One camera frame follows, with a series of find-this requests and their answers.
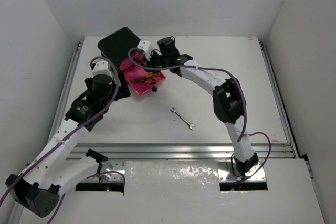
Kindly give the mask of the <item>yellow needle-nose pliers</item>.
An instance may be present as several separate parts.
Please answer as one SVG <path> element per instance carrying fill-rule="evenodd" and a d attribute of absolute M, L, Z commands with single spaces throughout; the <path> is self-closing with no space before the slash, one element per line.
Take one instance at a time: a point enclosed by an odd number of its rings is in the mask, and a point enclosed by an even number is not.
<path fill-rule="evenodd" d="M 131 83 L 147 83 L 147 84 L 156 84 L 157 82 L 154 82 L 154 83 L 148 83 L 146 82 L 146 77 L 140 77 L 140 78 L 137 78 L 137 79 L 134 79 L 134 80 L 131 80 L 130 81 Z"/>

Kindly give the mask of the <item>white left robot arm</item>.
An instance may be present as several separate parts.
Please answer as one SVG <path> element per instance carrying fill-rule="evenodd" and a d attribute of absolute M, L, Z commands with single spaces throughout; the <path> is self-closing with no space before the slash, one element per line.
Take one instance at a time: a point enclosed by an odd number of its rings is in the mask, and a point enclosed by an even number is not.
<path fill-rule="evenodd" d="M 119 99 L 120 81 L 109 74 L 86 78 L 87 89 L 71 104 L 55 135 L 36 159 L 20 174 L 6 180 L 7 193 L 37 216 L 52 213 L 65 193 L 82 180 L 109 174 L 106 156 L 88 149 L 68 168 L 62 164 L 74 147 L 103 119 L 111 102 Z"/>

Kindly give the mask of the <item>pink drawer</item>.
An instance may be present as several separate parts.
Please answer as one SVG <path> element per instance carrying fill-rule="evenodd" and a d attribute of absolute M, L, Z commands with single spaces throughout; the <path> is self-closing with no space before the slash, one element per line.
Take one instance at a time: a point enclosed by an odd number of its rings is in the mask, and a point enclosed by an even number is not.
<path fill-rule="evenodd" d="M 144 57 L 144 55 L 140 54 L 140 53 L 134 53 L 134 54 L 131 55 L 131 59 L 133 61 L 135 61 L 136 59 L 141 61 L 143 59 L 143 57 Z M 119 65 L 119 69 L 121 71 L 125 71 L 127 68 L 131 67 L 132 65 L 133 65 L 132 61 L 128 58 Z"/>
<path fill-rule="evenodd" d="M 166 80 L 162 72 L 147 72 L 135 65 L 129 66 L 123 73 L 130 87 L 140 97 L 149 92 L 157 92 L 158 85 Z"/>

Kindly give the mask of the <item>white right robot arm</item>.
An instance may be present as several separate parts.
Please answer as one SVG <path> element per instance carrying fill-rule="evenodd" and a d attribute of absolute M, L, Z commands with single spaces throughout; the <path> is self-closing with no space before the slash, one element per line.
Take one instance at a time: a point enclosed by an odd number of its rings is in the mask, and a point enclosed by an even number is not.
<path fill-rule="evenodd" d="M 239 81 L 215 75 L 214 68 L 202 67 L 193 57 L 181 54 L 173 37 L 160 39 L 158 50 L 146 50 L 146 66 L 167 68 L 170 72 L 190 80 L 207 91 L 213 98 L 216 117 L 225 124 L 233 148 L 237 171 L 244 176 L 259 161 L 246 130 L 246 100 Z"/>

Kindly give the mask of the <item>yellow cutting pliers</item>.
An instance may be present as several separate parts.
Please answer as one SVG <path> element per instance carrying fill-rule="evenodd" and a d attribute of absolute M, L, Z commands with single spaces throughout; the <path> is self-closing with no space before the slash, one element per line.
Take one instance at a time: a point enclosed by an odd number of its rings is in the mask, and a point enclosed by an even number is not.
<path fill-rule="evenodd" d="M 160 80 L 161 73 L 160 72 L 148 72 L 148 74 L 145 77 L 146 77 L 146 82 L 154 83 Z"/>

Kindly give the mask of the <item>pink top drawer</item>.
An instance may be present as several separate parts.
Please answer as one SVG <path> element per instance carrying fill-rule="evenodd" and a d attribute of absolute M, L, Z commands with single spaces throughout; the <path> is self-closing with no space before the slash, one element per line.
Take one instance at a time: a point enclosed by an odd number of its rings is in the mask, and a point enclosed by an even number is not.
<path fill-rule="evenodd" d="M 143 57 L 144 57 L 144 55 L 140 54 L 140 53 L 134 53 L 134 54 L 131 55 L 131 59 L 133 61 L 135 61 L 136 59 L 141 61 L 143 59 Z M 133 65 L 132 61 L 128 58 L 119 65 L 119 69 L 121 71 L 125 71 L 127 68 L 131 67 L 132 65 Z"/>

